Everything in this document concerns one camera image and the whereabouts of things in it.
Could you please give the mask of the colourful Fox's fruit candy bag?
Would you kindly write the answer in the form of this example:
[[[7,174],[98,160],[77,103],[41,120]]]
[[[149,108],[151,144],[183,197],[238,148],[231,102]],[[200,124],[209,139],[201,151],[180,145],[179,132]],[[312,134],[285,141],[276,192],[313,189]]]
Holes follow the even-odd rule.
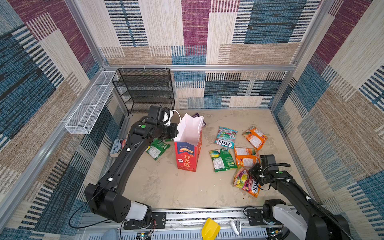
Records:
[[[260,185],[249,175],[248,171],[243,167],[237,168],[233,179],[233,186],[247,192],[255,198],[258,197],[259,192],[261,191],[259,189]]]

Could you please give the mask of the red paper gift bag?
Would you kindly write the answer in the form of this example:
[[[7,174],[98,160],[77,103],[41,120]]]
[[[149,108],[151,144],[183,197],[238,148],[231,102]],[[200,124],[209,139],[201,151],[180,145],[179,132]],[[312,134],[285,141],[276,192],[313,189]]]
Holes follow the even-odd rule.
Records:
[[[174,138],[178,169],[196,172],[203,135],[204,117],[192,117],[188,113],[178,124],[178,135]]]

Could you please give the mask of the orange snack bag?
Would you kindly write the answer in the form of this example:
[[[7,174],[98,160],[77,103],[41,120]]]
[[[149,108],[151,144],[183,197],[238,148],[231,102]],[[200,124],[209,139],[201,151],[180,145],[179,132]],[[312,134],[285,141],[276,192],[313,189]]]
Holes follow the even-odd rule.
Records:
[[[251,168],[255,164],[260,164],[260,155],[256,148],[235,147],[235,158],[238,167]]]

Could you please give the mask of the orange candy bag back side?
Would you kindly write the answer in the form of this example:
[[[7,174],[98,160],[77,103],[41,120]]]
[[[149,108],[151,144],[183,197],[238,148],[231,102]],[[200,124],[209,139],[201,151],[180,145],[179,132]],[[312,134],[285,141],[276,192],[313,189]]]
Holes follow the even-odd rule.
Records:
[[[243,133],[243,136],[257,151],[262,149],[268,139],[268,137],[256,127],[250,127]]]

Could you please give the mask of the teal Fox's candy bag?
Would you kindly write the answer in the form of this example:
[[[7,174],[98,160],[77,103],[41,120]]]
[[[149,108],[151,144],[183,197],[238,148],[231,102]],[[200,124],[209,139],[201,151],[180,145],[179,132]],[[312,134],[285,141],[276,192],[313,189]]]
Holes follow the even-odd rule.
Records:
[[[237,133],[238,131],[236,130],[219,127],[219,131],[214,143],[226,148],[234,149]]]

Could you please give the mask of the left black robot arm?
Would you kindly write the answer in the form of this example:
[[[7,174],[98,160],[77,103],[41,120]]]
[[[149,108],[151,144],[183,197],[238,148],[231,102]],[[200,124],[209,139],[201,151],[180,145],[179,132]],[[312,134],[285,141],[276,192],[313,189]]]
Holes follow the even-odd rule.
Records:
[[[119,156],[105,175],[94,184],[88,184],[85,197],[93,214],[116,223],[135,220],[142,225],[152,221],[150,206],[133,202],[123,196],[128,179],[142,154],[154,139],[174,139],[178,124],[136,122],[131,126],[128,139]]]

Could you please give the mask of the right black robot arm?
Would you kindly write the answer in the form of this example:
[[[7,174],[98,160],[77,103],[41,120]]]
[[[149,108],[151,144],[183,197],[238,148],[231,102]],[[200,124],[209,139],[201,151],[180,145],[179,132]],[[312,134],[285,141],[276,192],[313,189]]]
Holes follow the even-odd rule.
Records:
[[[263,221],[269,225],[283,224],[300,240],[352,240],[348,221],[343,216],[322,207],[291,174],[279,170],[279,167],[290,166],[288,163],[255,164],[249,170],[257,187],[269,184],[296,209],[293,213],[280,199],[267,200],[263,205]]]

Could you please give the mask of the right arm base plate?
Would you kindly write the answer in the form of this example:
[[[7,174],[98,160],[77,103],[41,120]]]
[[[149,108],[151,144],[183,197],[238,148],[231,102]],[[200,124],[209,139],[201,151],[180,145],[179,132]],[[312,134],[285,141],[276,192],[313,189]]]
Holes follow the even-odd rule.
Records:
[[[245,214],[248,218],[250,226],[268,225],[268,223],[264,220],[262,209],[249,208],[245,210]]]

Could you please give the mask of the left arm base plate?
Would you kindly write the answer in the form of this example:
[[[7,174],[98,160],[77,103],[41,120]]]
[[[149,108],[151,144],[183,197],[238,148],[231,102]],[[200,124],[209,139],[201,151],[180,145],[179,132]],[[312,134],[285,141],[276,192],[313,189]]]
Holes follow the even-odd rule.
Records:
[[[148,224],[142,223],[137,220],[125,221],[123,225],[124,230],[150,230],[150,229],[164,229],[166,227],[167,213],[166,212],[152,212],[150,222]]]

